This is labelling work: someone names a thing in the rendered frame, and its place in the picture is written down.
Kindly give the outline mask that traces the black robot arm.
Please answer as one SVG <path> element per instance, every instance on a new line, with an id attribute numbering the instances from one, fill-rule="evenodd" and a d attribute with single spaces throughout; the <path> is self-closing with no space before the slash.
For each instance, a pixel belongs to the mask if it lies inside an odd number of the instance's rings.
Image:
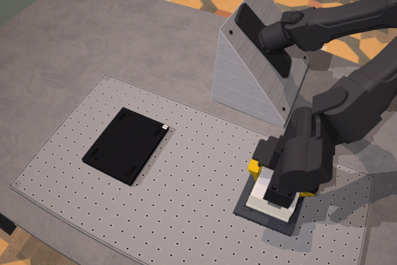
<path id="1" fill-rule="evenodd" d="M 285 11 L 280 21 L 268 26 L 244 3 L 234 21 L 281 77 L 287 78 L 292 59 L 284 48 L 296 44 L 304 52 L 313 52 L 346 35 L 397 28 L 397 0 Z M 297 192 L 329 182 L 335 142 L 348 144 L 364 138 L 382 120 L 381 114 L 396 95 L 397 36 L 368 63 L 313 96 L 312 107 L 292 112 L 268 165 L 274 173 L 263 197 L 267 204 L 288 209 Z"/>

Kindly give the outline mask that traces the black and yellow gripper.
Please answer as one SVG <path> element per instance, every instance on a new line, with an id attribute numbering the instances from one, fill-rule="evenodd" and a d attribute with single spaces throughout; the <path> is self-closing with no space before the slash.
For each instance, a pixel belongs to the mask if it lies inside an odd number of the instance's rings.
<path id="1" fill-rule="evenodd" d="M 262 167 L 268 168 L 278 140 L 279 138 L 273 136 L 270 136 L 267 141 L 263 139 L 259 140 L 259 143 L 257 144 L 257 147 L 248 165 L 248 171 L 253 175 L 255 181 L 258 179 Z M 301 192 L 299 197 L 315 196 L 318 189 L 319 186 L 313 191 Z"/>

